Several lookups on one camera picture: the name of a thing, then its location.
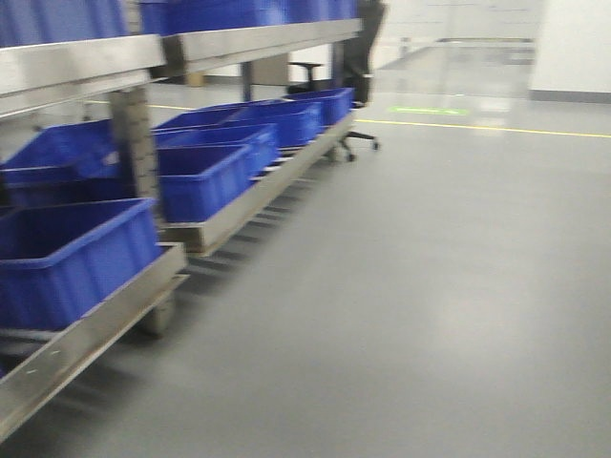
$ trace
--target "gray epoxy floor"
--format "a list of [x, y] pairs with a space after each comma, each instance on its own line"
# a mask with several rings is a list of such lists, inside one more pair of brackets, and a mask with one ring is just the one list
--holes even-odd
[[[608, 106], [384, 90], [361, 117], [457, 122], [389, 117], [397, 97], [611, 125]], [[0, 456], [608, 457], [611, 139], [358, 127], [384, 150], [319, 162], [194, 261], [166, 338], [130, 333]]]

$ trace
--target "shelf frame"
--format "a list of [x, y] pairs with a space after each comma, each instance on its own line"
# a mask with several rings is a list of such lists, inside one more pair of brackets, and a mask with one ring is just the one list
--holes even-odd
[[248, 191], [208, 221], [167, 224], [163, 227], [162, 238], [184, 243], [190, 256], [212, 255], [295, 179], [303, 175], [314, 162], [333, 150], [350, 131], [353, 122], [354, 114], [349, 114], [319, 135], [312, 143], [298, 150], [277, 170], [262, 177]]
[[154, 69], [154, 76], [163, 78], [205, 72], [337, 43], [354, 38], [361, 27], [360, 19], [345, 19], [166, 36], [163, 48], [168, 63]]
[[150, 311], [171, 300], [188, 276], [178, 275], [186, 258], [178, 243], [81, 320], [0, 380], [0, 443], [102, 355]]
[[0, 119], [147, 84], [164, 64], [158, 35], [0, 49]]

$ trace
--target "blue plastic bin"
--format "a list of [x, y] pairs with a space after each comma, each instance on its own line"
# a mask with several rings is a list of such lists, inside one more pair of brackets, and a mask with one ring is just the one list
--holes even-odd
[[184, 130], [184, 129], [192, 129], [192, 128], [203, 128], [203, 127], [213, 127], [221, 125], [228, 117], [234, 115], [242, 107], [229, 107], [222, 108], [219, 107], [217, 109], [205, 109], [205, 110], [196, 110], [193, 112], [187, 112], [183, 114], [179, 114], [172, 119], [159, 124], [154, 132], [162, 133], [168, 131], [176, 131], [176, 130]]
[[328, 19], [354, 19], [357, 17], [356, 0], [327, 0]]
[[323, 131], [321, 102], [280, 102], [246, 108], [225, 122], [227, 127], [277, 124], [280, 148], [303, 146]]
[[13, 183], [7, 185], [7, 188], [13, 205], [28, 208], [134, 197], [133, 192], [119, 177], [49, 183]]
[[340, 88], [315, 93], [291, 94], [286, 98], [321, 102], [323, 104], [323, 123], [326, 126], [332, 126], [350, 113], [354, 100], [354, 89]]
[[13, 207], [0, 207], [0, 218], [14, 210]]
[[163, 211], [169, 222], [200, 222], [250, 187], [253, 147], [205, 146], [159, 151]]
[[144, 33], [171, 35], [286, 22], [284, 0], [140, 0], [139, 3]]
[[329, 0], [286, 0], [290, 22], [318, 22], [329, 18]]
[[20, 210], [0, 218], [0, 326], [61, 329], [155, 260], [150, 199]]
[[248, 175], [257, 176], [280, 156], [275, 124], [233, 128], [176, 131], [166, 134], [164, 148], [183, 146], [251, 145], [247, 153]]
[[0, 47], [126, 34], [120, 0], [0, 0]]
[[85, 122], [45, 129], [2, 164], [5, 182], [43, 183], [95, 177], [118, 163], [111, 122]]

